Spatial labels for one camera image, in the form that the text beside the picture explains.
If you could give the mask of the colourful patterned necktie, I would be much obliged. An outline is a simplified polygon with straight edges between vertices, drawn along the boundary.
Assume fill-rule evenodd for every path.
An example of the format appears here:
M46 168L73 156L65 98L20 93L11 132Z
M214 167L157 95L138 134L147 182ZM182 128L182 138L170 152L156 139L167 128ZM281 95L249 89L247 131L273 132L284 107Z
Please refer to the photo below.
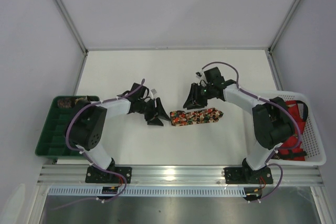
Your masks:
M170 112L172 126L188 126L216 123L223 117L223 112L216 108L202 109L191 112L176 110Z

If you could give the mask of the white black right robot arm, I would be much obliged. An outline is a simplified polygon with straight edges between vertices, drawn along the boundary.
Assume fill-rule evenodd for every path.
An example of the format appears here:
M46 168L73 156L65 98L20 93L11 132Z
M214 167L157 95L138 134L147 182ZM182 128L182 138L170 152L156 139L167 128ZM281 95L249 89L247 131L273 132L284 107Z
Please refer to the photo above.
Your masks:
M286 103L280 97L270 100L244 90L239 78L226 80L218 67L196 73L200 79L192 83L183 108L201 109L208 100L216 98L232 103L248 112L253 118L256 143L242 162L242 176L248 182L267 166L274 151L295 133L295 120L288 113Z

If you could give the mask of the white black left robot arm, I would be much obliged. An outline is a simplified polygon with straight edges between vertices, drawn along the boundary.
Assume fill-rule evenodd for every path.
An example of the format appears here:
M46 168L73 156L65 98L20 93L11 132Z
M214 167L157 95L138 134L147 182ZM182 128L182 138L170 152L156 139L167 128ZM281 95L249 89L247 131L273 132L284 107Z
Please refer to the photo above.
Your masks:
M115 175L115 161L100 143L106 119L138 113L144 115L147 125L151 126L163 126L163 120L170 120L161 99L144 86L144 82L134 83L130 90L112 99L75 101L65 129L66 146L83 155L94 168Z

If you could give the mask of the orange brown rolled tie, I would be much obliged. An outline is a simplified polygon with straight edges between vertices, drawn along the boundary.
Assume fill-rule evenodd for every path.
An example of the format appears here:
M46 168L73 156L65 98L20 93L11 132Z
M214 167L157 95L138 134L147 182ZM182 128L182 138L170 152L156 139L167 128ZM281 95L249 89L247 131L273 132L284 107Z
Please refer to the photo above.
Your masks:
M74 100L74 104L76 105L76 104L79 103L79 102L89 102L89 101L90 101L90 100L88 99L88 97L85 96L85 97L75 98L75 100Z

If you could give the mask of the rolled tie in tray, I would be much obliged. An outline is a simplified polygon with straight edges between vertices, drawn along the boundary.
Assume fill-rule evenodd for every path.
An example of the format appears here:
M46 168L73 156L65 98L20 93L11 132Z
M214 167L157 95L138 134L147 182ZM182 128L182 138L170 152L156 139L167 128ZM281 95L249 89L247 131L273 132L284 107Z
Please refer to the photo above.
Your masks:
M71 109L74 106L72 98L60 98L57 100L57 107L60 109Z

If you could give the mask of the green divided plastic tray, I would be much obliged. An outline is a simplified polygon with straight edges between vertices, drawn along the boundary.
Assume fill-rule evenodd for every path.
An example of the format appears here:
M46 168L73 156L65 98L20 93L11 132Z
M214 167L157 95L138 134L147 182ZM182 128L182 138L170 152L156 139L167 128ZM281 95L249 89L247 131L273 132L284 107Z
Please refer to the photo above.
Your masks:
M72 119L73 108L60 109L57 107L57 100L60 98L75 98L85 97L80 96L58 96L51 103L43 130L37 143L35 154L37 156L46 157L48 159L58 159L60 157L77 158L80 153L70 150L65 141L65 133L69 121ZM87 96L91 102L99 101L97 96Z

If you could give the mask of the white plastic basket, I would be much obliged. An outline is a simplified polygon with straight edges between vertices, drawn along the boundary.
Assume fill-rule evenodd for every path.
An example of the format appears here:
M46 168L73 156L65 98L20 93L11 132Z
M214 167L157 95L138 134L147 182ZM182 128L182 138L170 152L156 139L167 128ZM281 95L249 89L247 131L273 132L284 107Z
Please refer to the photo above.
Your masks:
M301 94L290 91L258 91L257 95L265 99L272 99L274 97L281 97L284 101L299 100L308 106L308 119L302 134L302 149L307 153L304 161L289 161L283 159L271 159L270 163L277 163L283 165L297 165L297 166L321 166L326 162L326 155L322 144L321 136L318 126L316 124L313 111L310 109L309 99Z

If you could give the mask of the aluminium frame post right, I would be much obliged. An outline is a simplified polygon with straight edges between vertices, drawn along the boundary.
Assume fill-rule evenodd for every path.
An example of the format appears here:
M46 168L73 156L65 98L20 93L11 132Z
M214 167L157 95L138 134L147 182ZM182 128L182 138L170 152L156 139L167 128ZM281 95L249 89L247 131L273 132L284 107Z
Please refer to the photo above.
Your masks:
M285 18L282 21L280 27L278 28L274 38L272 39L269 47L268 47L268 51L270 54L272 54L272 52L274 51L276 45L278 44L279 40L281 39L283 33L285 32L287 26L289 25L292 17L294 16L296 10L298 9L300 3L302 2L302 0L293 0L293 2L291 3L288 11L286 12Z

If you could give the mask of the aluminium frame post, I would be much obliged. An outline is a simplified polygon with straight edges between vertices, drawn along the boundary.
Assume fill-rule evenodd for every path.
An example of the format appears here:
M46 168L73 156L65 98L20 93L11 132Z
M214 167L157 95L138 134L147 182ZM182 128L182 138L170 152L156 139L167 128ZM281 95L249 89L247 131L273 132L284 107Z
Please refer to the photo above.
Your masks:
M285 18L282 21L280 27L278 28L274 38L272 39L269 47L268 47L268 51L270 54L272 54L272 52L274 51L276 45L278 44L279 40L281 39L283 33L285 32L287 26L289 25L292 17L294 16L296 10L298 9L300 3L302 2L302 0L293 0L293 2L291 3L288 11L286 12Z
M61 17L63 18L66 26L68 27L70 33L72 34L72 36L73 36L74 40L76 41L78 47L80 48L81 52L83 53L84 56L86 56L87 53L88 53L88 49L84 45L84 42L83 42L75 24L74 24L74 21L70 17L70 14L69 14L63 0L53 0L53 2L54 2L54 5L56 6L56 8L58 9L58 11L60 12Z

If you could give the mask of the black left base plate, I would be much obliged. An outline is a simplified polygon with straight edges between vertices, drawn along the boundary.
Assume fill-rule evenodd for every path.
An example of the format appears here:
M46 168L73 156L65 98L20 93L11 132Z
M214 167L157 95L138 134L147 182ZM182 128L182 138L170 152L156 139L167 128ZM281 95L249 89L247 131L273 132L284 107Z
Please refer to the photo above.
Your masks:
M86 171L85 183L87 184L119 184L124 183L123 176L127 183L131 182L132 168L116 166L115 173L118 175L103 172L93 166L89 166Z

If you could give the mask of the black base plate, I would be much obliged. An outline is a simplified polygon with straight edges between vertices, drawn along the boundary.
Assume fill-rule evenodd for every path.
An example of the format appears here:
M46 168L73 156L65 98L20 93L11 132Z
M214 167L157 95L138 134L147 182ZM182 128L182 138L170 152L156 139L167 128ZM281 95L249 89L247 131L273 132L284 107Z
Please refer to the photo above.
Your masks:
M249 167L227 167L224 168L224 177L227 184L272 184L273 178L271 169L264 167L259 170L252 170Z
M116 166L115 173L118 175L103 172L93 166L89 166L86 171L85 183L87 184L119 184L124 183L123 176L127 183L131 182L132 168Z

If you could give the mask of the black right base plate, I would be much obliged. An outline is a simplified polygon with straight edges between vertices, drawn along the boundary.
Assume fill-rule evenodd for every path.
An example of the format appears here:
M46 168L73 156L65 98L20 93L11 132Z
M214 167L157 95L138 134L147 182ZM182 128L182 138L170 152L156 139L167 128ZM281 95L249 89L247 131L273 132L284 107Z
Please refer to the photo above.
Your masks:
M272 184L273 178L271 169L264 167L259 170L252 170L249 167L227 167L224 168L224 177L227 184Z

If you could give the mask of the aluminium mounting rail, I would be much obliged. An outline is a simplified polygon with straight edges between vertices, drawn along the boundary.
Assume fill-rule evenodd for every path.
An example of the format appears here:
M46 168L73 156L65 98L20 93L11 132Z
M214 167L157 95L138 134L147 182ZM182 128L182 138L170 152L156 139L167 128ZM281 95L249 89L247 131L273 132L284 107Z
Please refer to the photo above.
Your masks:
M91 175L85 164L43 165L39 185L83 185ZM282 186L323 186L317 167L284 166ZM224 166L149 166L135 165L125 177L135 186L224 186Z

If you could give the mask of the aluminium frame post left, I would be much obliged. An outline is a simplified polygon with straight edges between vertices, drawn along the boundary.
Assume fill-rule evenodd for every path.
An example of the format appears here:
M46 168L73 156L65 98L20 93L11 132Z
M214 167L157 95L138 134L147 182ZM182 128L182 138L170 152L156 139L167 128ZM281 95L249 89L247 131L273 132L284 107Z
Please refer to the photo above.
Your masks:
M56 8L58 9L58 11L60 12L61 17L63 18L66 26L68 27L70 33L72 34L72 36L73 36L74 40L76 41L78 47L80 48L81 52L83 53L84 56L86 56L87 53L88 53L88 49L84 45L84 42L83 42L75 24L74 24L74 21L70 17L70 14L69 14L63 0L53 0L53 2L54 2L54 5L56 6Z

